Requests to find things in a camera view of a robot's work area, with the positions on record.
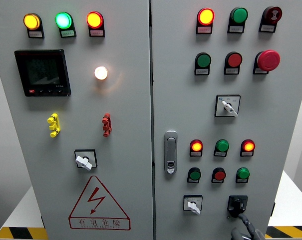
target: warning sign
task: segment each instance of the warning sign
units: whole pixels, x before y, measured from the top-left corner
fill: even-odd
[[[96,177],[91,176],[70,216],[72,229],[131,230],[131,220]]]

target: green indicator light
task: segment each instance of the green indicator light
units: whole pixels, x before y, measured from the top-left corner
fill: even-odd
[[[68,29],[72,25],[72,18],[66,12],[60,12],[55,16],[55,22],[61,29]]]
[[[197,64],[202,68],[207,67],[210,63],[211,63],[211,58],[207,54],[200,55],[197,58]]]
[[[194,171],[190,174],[190,178],[192,180],[198,180],[198,179],[200,179],[200,177],[201,177],[201,174],[198,171]]]
[[[237,170],[237,176],[240,179],[247,179],[250,176],[250,171],[246,167]]]
[[[237,24],[241,24],[241,23],[245,22],[249,15],[247,10],[242,7],[236,8],[232,12],[233,12],[232,19]]]
[[[229,145],[229,142],[226,141],[226,140],[219,140],[217,143],[216,143],[216,148],[218,151],[220,152],[225,152],[229,149],[230,145]]]

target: white switch knob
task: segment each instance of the white switch knob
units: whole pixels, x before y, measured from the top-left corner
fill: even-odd
[[[197,215],[200,215],[201,213],[200,213],[200,209],[196,206],[196,204],[194,203],[194,202],[188,202],[187,203],[187,206],[189,207],[189,209],[193,212],[193,213],[195,213],[195,214],[197,214]]]
[[[226,109],[226,111],[228,111],[234,117],[237,118],[239,116],[229,103],[226,103],[225,101],[222,101],[222,104],[224,105],[224,108]]]
[[[77,164],[81,164],[81,167],[88,170],[88,171],[90,171],[91,168],[92,168],[92,164],[89,163],[89,159],[86,158],[86,157],[81,158],[80,156],[77,156],[75,161],[76,161]]]

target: lightning bolt symbol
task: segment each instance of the lightning bolt symbol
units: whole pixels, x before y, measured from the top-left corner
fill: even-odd
[[[93,201],[96,201],[96,200],[100,200],[99,203],[96,205],[96,207],[94,209],[91,210],[91,214],[95,213],[96,212],[96,208],[100,205],[100,203],[105,199],[105,197],[98,197],[98,198],[94,198],[94,195],[97,193],[97,191],[99,191],[99,188],[96,187],[91,195],[91,197],[89,198],[89,200],[87,202],[93,202]]]

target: red terminal connector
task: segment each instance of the red terminal connector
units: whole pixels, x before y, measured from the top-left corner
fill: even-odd
[[[103,131],[104,131],[103,136],[107,138],[112,132],[111,115],[108,112],[104,114],[102,123],[103,123]]]

